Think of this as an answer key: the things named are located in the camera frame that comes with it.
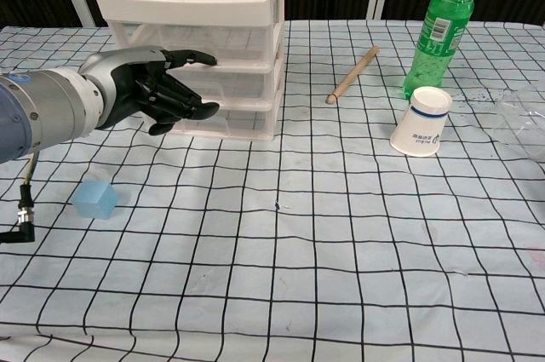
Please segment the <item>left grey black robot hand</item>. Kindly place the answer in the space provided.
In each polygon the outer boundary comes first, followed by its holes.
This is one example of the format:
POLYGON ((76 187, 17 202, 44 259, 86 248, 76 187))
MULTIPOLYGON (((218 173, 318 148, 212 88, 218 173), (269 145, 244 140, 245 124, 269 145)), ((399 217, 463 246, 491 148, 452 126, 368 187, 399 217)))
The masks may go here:
POLYGON ((216 102, 204 102, 187 85, 168 71, 186 64, 215 66, 213 55, 193 50, 167 50, 158 46, 131 47, 92 54, 78 73, 101 92, 104 110, 97 124, 107 129, 130 115, 142 112, 155 123, 150 135, 170 132, 182 119, 213 117, 216 102))

